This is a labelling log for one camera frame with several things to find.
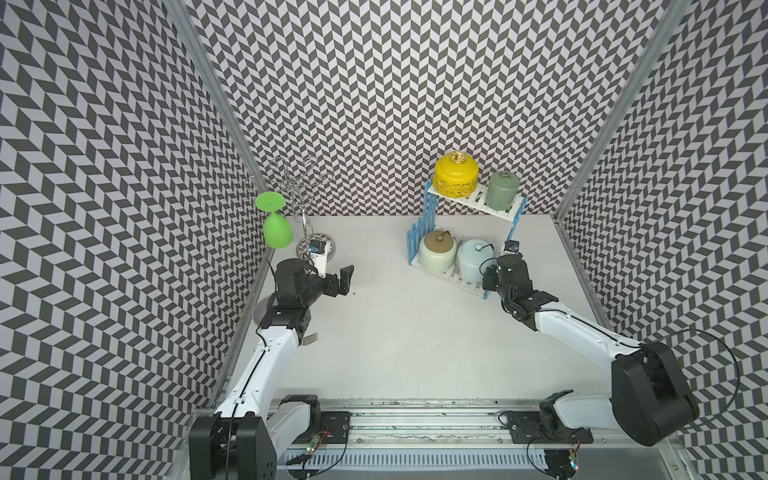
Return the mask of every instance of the white tabletop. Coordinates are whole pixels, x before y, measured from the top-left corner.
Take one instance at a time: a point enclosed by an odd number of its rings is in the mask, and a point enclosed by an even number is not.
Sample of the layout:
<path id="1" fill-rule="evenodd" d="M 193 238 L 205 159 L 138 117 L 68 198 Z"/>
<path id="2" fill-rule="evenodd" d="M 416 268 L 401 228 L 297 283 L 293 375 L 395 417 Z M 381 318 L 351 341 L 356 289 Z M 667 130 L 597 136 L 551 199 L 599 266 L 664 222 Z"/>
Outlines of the white tabletop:
<path id="1" fill-rule="evenodd" d="M 337 251 L 328 273 L 355 266 L 347 296 L 321 297 L 276 393 L 326 399 L 543 399 L 562 389 L 609 390 L 607 376 L 564 344 L 533 332 L 487 300 L 408 265 L 406 231 L 416 217 L 313 217 Z M 294 239 L 301 227 L 290 220 Z M 501 246 L 511 224 L 489 215 L 438 216 L 437 224 Z M 524 215 L 513 237 L 534 288 L 594 319 L 547 215 Z M 273 266 L 295 256 L 278 250 Z M 271 275 L 261 297 L 274 291 Z M 233 377 L 257 344 L 249 329 Z"/>

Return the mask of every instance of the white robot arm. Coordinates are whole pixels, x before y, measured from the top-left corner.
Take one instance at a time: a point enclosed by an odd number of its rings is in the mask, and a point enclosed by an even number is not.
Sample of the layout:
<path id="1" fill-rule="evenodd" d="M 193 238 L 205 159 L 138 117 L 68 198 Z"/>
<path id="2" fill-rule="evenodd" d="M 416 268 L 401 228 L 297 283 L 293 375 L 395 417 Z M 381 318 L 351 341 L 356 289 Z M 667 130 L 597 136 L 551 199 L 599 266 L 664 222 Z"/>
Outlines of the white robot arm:
<path id="1" fill-rule="evenodd" d="M 310 306 L 322 295 L 349 292 L 354 266 L 342 268 L 340 278 L 326 274 L 325 242 L 313 243 L 318 243 L 310 244 L 316 247 L 313 262 L 292 258 L 277 265 L 276 292 L 261 319 L 259 345 L 215 414 L 192 425 L 191 480 L 226 478 L 230 466 L 236 469 L 231 478 L 274 478 L 286 449 L 297 439 L 309 442 L 319 430 L 319 403 L 312 395 L 286 397 L 267 418 L 277 383 L 310 323 Z M 237 456 L 238 451 L 247 454 Z"/>
<path id="2" fill-rule="evenodd" d="M 669 347 L 618 335 L 534 290 L 518 249 L 518 242 L 507 240 L 496 266 L 485 271 L 483 288 L 497 291 L 502 309 L 517 321 L 570 346 L 611 378 L 611 391 L 603 395 L 567 390 L 550 396 L 540 404 L 534 434 L 562 439 L 575 429 L 617 429 L 650 446 L 698 418 L 697 402 Z"/>

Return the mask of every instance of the yellow ceramic jar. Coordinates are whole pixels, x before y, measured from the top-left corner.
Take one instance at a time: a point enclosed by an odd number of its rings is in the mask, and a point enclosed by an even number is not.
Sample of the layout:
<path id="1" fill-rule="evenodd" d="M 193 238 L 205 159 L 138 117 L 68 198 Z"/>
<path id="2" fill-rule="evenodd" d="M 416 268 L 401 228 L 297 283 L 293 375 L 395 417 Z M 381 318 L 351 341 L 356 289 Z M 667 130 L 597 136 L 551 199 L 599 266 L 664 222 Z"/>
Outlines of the yellow ceramic jar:
<path id="1" fill-rule="evenodd" d="M 454 150 L 437 161 L 432 184 L 446 197 L 467 197 L 478 184 L 478 163 L 468 154 Z"/>

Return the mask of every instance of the fork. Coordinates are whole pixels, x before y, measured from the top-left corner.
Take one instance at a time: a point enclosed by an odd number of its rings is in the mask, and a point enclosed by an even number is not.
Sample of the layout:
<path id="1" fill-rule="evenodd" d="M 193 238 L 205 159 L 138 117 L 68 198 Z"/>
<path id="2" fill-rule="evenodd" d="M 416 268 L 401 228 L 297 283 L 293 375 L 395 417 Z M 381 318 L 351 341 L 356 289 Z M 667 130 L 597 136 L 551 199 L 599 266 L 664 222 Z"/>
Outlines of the fork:
<path id="1" fill-rule="evenodd" d="M 301 340 L 302 345 L 309 345 L 310 343 L 317 340 L 317 333 L 310 333 L 309 335 L 305 335 L 304 338 Z"/>

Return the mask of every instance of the black and white pattern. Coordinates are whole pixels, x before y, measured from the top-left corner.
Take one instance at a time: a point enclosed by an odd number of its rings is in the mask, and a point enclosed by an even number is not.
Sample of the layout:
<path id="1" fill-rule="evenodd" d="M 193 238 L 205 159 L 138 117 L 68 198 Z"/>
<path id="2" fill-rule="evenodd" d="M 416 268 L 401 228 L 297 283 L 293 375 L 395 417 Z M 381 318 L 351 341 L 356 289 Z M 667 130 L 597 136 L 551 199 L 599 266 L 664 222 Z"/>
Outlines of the black and white pattern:
<path id="1" fill-rule="evenodd" d="M 0 478 L 158 478 L 257 268 L 243 167 L 158 0 L 0 18 Z"/>
<path id="2" fill-rule="evenodd" d="M 370 215 L 420 214 L 453 147 L 552 212 L 665 1 L 187 3 L 267 180 L 320 156 L 313 212 Z"/>
<path id="3" fill-rule="evenodd" d="M 767 45 L 763 0 L 694 2 L 567 219 L 619 332 L 693 326 L 736 346 L 743 393 L 685 435 L 712 479 L 768 478 Z M 701 335 L 667 341 L 711 417 L 730 357 Z"/>

